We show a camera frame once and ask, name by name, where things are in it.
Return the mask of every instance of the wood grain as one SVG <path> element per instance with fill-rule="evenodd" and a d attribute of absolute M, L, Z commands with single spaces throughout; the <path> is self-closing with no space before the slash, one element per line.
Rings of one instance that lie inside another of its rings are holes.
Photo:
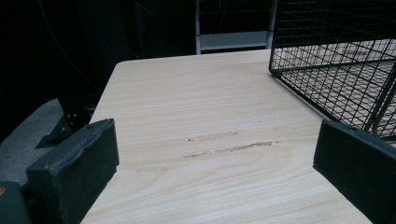
<path fill-rule="evenodd" d="M 322 116 L 269 50 L 117 65 L 92 122 L 120 166 L 83 223 L 369 223 L 312 168 Z"/>

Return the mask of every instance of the black cable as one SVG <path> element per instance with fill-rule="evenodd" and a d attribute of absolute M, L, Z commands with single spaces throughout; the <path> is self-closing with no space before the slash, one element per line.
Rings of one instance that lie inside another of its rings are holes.
<path fill-rule="evenodd" d="M 222 0 L 219 0 L 218 10 L 216 11 L 215 18 L 213 19 L 212 26 L 210 27 L 210 34 L 213 32 L 213 28 L 215 26 L 216 19 L 218 18 L 220 7 L 221 7 Z"/>
<path fill-rule="evenodd" d="M 225 13 L 225 10 L 227 9 L 227 5 L 228 5 L 228 0 L 225 2 L 224 9 L 223 9 L 223 11 L 221 13 L 221 20 L 220 20 L 220 24 L 219 24 L 218 33 L 220 32 L 220 29 L 221 29 L 222 20 L 224 19 L 224 13 Z"/>
<path fill-rule="evenodd" d="M 47 24 L 47 27 L 49 29 L 49 32 L 51 34 L 52 39 L 55 41 L 56 46 L 58 47 L 59 51 L 62 53 L 62 55 L 66 58 L 66 60 L 69 62 L 69 64 L 76 70 L 76 72 L 82 77 L 82 79 L 84 79 L 84 81 L 94 90 L 97 91 L 97 93 L 102 94 L 102 91 L 99 91 L 83 74 L 82 72 L 74 65 L 74 63 L 70 60 L 70 58 L 67 56 L 67 54 L 64 52 L 64 49 L 62 48 L 62 46 L 59 44 L 58 39 L 56 38 L 56 36 L 54 35 L 54 33 L 52 32 L 51 28 L 50 28 L 50 23 L 47 19 L 47 15 L 46 12 L 44 11 L 43 6 L 41 5 L 41 1 L 38 0 L 38 4 L 40 5 L 40 9 L 41 12 L 43 13 L 44 16 L 44 21 Z"/>

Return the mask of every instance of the light wood tabletop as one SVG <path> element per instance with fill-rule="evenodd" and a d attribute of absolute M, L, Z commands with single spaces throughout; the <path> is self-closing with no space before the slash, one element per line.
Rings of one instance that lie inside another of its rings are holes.
<path fill-rule="evenodd" d="M 83 223 L 370 223 L 312 168 L 322 116 L 270 50 L 119 63 L 92 117 L 120 165 Z"/>

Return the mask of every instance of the white shelf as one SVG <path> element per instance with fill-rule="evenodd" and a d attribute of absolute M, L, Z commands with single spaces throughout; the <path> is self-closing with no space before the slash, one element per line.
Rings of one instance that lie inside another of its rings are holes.
<path fill-rule="evenodd" d="M 200 35 L 201 50 L 237 49 L 265 46 L 266 31 Z"/>

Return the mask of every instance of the black wire basket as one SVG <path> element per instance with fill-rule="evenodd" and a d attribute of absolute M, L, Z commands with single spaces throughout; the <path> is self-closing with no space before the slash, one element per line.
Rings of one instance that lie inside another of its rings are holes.
<path fill-rule="evenodd" d="M 396 1 L 279 0 L 269 70 L 329 119 L 396 140 Z"/>

